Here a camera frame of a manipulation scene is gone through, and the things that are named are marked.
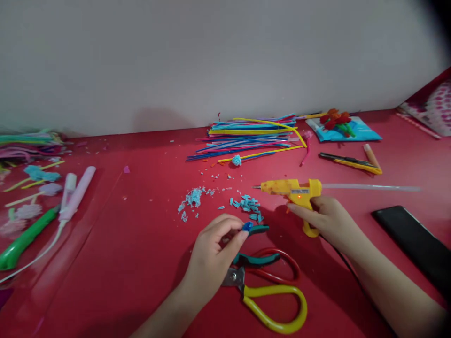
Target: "white wall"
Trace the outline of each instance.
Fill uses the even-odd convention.
[[[392,108],[449,65],[413,0],[1,0],[0,129]]]

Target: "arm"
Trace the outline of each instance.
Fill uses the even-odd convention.
[[[181,337],[200,310],[218,291],[227,269],[248,236],[243,222],[232,215],[215,218],[197,237],[180,285],[130,338]],[[233,238],[223,249],[223,236]]]
[[[360,282],[395,333],[401,338],[431,337],[437,333],[446,311],[371,243],[337,200],[321,196],[311,201],[318,212],[295,204],[288,207],[349,258]]]

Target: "red scissor handle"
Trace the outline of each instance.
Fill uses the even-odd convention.
[[[271,282],[275,282],[277,284],[284,284],[284,285],[296,285],[299,281],[299,278],[301,277],[301,269],[299,268],[299,265],[297,265],[296,261],[291,258],[288,253],[285,251],[282,251],[277,248],[265,248],[262,249],[255,254],[253,254],[253,257],[262,257],[266,255],[271,255],[279,253],[282,259],[288,262],[288,264],[291,266],[291,269],[293,270],[294,278],[293,279],[284,279],[279,276],[273,275],[271,272],[268,272],[266,270],[263,270],[263,268],[246,268],[246,272],[252,272],[255,275],[258,275],[260,277],[263,277]]]

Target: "hand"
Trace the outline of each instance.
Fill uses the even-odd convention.
[[[311,211],[296,204],[288,208],[317,228],[320,234],[346,255],[358,254],[358,249],[369,240],[339,201],[328,196],[314,197],[310,202],[318,208]]]
[[[200,308],[218,291],[227,270],[249,235],[238,217],[222,214],[199,233],[181,287],[186,295],[194,295]],[[233,235],[221,249],[219,242],[225,235]]]

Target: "white cable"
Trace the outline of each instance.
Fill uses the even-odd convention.
[[[372,184],[323,184],[324,189],[370,189],[370,190],[395,190],[418,192],[420,187],[415,186],[398,186],[398,185],[372,185]]]
[[[23,268],[20,268],[19,270],[17,270],[16,272],[12,273],[11,275],[3,278],[2,280],[0,280],[0,284],[3,283],[4,281],[10,279],[11,277],[17,275],[19,272],[24,271],[27,267],[29,267],[30,265],[32,265],[33,263],[36,263],[38,260],[40,260],[42,258],[42,256],[44,256],[46,253],[48,253],[50,251],[51,248],[53,248],[56,244],[56,242],[58,241],[58,239],[61,236],[62,230],[64,228],[64,226],[66,225],[68,221],[67,220],[61,220],[60,224],[58,225],[58,230],[56,231],[56,235],[55,238],[53,239],[52,244],[50,244],[50,246],[45,249],[45,251],[43,253],[41,253],[38,257],[36,257],[34,260],[32,260],[30,263],[28,263],[27,265],[25,265]]]

